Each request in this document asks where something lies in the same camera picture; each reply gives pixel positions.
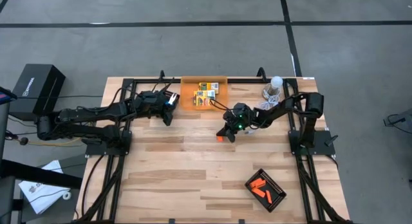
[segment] black tray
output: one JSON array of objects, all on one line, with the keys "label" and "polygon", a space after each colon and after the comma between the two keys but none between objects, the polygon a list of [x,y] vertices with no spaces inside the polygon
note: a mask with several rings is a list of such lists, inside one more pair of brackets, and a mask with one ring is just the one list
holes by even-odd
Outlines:
[{"label": "black tray", "polygon": [[[262,178],[266,180],[266,185],[260,187],[259,189],[265,192],[268,190],[270,192],[270,196],[272,199],[272,204],[268,202],[267,197],[265,196],[262,198],[261,196],[257,195],[256,193],[252,192],[252,187],[250,186],[250,183],[252,183],[254,180]],[[283,198],[286,197],[286,193],[283,191],[280,186],[277,185],[277,183],[269,177],[269,175],[263,170],[259,169],[255,175],[253,175],[246,183],[245,183],[246,188],[255,196],[255,198],[266,208],[267,211],[272,212],[277,205],[281,203]]]}]

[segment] white paper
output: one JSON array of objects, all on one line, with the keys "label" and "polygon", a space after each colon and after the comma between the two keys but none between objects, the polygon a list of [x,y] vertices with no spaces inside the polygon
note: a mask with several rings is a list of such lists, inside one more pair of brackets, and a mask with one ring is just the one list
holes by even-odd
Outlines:
[{"label": "white paper", "polygon": [[[54,160],[50,162],[48,165],[45,165],[43,169],[53,170],[57,173],[63,173],[63,170],[61,169],[60,163],[58,160]],[[33,201],[33,202],[30,202],[30,204],[32,205],[33,210],[36,212],[36,214],[43,213],[48,207],[53,205],[61,196],[63,196],[65,192],[70,190],[64,187],[44,185],[41,183],[27,182],[27,181],[23,181],[19,183],[19,186],[20,186],[20,189],[23,191],[24,195],[26,196],[27,200],[29,202]]]}]

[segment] wooden tabletop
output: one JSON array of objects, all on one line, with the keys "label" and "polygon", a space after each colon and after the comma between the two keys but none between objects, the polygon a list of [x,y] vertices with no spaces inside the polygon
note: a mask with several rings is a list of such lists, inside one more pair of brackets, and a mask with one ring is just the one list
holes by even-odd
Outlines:
[{"label": "wooden tabletop", "polygon": [[[108,78],[102,106],[108,105],[124,77]],[[299,91],[317,91],[314,79],[297,78]],[[150,90],[154,84],[138,84],[137,91]],[[229,107],[244,102],[250,107],[263,101],[264,84],[229,84]],[[170,91],[180,92],[180,84]],[[251,135],[237,134],[233,144],[216,141],[223,125],[217,111],[184,111],[179,106],[166,127],[160,118],[140,118],[131,124],[133,142],[126,157],[116,222],[165,223],[306,223],[301,188],[294,156],[290,152],[287,115],[269,128]],[[98,122],[105,126],[110,122]],[[321,117],[317,129],[324,129]],[[88,160],[84,178],[98,156]],[[320,190],[342,217],[349,219],[336,165],[325,156],[314,156]],[[102,189],[107,156],[91,177],[86,196],[89,207]],[[269,213],[246,190],[244,183],[264,169],[287,193],[286,198]],[[83,180],[80,194],[86,180]],[[312,213],[317,218],[313,195]],[[77,202],[80,213],[82,197]],[[111,194],[106,202],[108,218]]]}]

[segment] gray carpet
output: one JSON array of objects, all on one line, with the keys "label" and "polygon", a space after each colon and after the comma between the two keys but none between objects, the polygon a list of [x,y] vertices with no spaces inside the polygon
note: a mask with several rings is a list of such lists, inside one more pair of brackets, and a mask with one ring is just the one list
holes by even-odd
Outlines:
[{"label": "gray carpet", "polygon": [[[412,20],[412,0],[287,2],[293,21]],[[9,0],[0,13],[0,23],[202,20],[282,21],[283,14],[280,0]],[[339,135],[339,173],[352,220],[410,223],[412,136],[384,127],[382,119],[412,107],[412,26],[294,27],[294,34],[303,76],[317,79],[327,124]],[[62,95],[101,95],[106,77],[160,70],[170,76],[253,76],[262,66],[267,75],[294,76],[283,26],[0,28],[0,46],[2,87],[12,89],[26,63],[52,63],[67,76]],[[100,99],[61,99],[57,109],[80,104],[98,106]],[[17,123],[8,127],[33,131]],[[78,154],[84,147],[8,142],[5,149],[5,158],[29,165]]]}]

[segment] orange bin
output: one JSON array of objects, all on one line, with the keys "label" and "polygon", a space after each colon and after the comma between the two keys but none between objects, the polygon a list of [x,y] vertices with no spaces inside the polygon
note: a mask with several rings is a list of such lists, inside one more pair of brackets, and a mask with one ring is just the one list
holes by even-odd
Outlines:
[{"label": "orange bin", "polygon": [[184,110],[215,110],[220,109],[210,106],[193,105],[193,91],[199,90],[199,82],[218,82],[219,94],[216,95],[216,100],[227,106],[227,77],[226,76],[184,76],[180,81],[180,105]]}]

